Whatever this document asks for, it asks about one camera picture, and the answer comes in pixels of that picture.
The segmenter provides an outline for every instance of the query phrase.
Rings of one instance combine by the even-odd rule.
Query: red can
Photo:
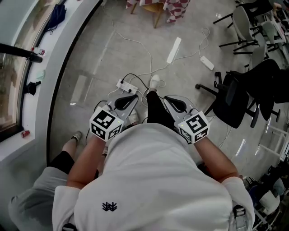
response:
[[[24,138],[24,137],[28,136],[29,134],[30,134],[29,130],[23,131],[23,132],[21,132],[21,137]]]

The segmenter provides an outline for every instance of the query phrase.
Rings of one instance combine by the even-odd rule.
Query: glass panel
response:
[[[15,66],[21,59],[0,53],[0,131],[16,124],[20,83]]]
[[[0,1],[0,42],[31,50],[60,0]],[[16,125],[18,96],[25,76],[25,58],[0,53],[0,132]]]

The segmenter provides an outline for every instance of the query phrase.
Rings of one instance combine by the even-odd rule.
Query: grey floor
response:
[[[84,134],[78,146],[79,154],[85,146],[89,119],[96,104],[100,100],[106,100],[107,94],[116,89],[116,83],[126,74],[139,75],[150,71],[150,57],[147,51],[141,44],[121,38],[112,27],[112,19],[117,32],[126,38],[140,41],[150,51],[153,58],[152,70],[167,64],[168,54],[177,37],[182,39],[177,56],[182,57],[198,51],[199,43],[204,37],[201,28],[210,29],[209,46],[201,51],[201,55],[205,55],[215,65],[214,71],[210,71],[200,62],[198,54],[176,60],[172,65],[156,72],[166,81],[166,86],[159,89],[160,96],[185,96],[196,105],[198,110],[205,111],[214,97],[205,91],[196,90],[196,83],[213,89],[215,71],[221,71],[223,77],[228,70],[245,72],[244,65],[249,63],[249,55],[233,55],[234,46],[222,49],[218,47],[222,43],[237,40],[234,27],[227,29],[231,19],[216,25],[212,24],[218,17],[233,11],[234,0],[192,0],[184,18],[174,24],[167,24],[165,23],[167,16],[163,14],[157,29],[153,28],[155,16],[152,13],[137,6],[134,14],[130,14],[130,9],[126,9],[125,5],[124,0],[119,0],[117,4],[116,1],[108,1],[107,9],[99,8],[90,19],[71,54],[53,113],[51,159],[61,151],[63,144],[77,130]],[[276,56],[277,59],[279,57],[277,51],[270,55]],[[283,65],[282,60],[278,63],[280,66]],[[149,74],[141,78],[149,84]],[[82,80],[83,85],[75,89],[78,79]],[[132,84],[139,87],[140,91],[145,90],[137,79],[134,79]],[[287,112],[288,105],[279,104],[275,107],[281,109],[281,118],[278,123],[275,123],[275,118],[272,117],[271,124],[283,128],[286,123],[284,111]],[[140,100],[136,109],[143,119],[146,108]],[[278,162],[278,157],[261,149],[257,152],[266,127],[266,121],[262,116],[259,116],[254,129],[250,128],[250,123],[251,117],[245,115],[240,127],[231,130],[215,117],[211,121],[209,138],[219,146],[226,138],[227,132],[231,130],[221,150],[233,161],[242,175],[258,179],[270,165]],[[270,137],[265,139],[265,143],[269,143],[270,139]],[[240,149],[243,140],[245,140],[244,145]],[[190,149],[194,160],[200,161],[193,145]]]

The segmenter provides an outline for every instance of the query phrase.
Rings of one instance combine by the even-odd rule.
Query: tablecloth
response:
[[[170,17],[167,19],[167,23],[173,23],[178,18],[184,17],[190,0],[127,0],[126,8],[129,8],[138,2],[140,2],[140,5],[149,5],[152,3],[162,2],[163,9],[168,9],[170,13]]]

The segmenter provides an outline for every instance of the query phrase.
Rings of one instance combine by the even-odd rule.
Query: grey shorts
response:
[[[68,175],[55,167],[46,167],[32,188],[14,196],[9,215],[20,231],[52,231],[52,207],[55,188],[66,185]]]

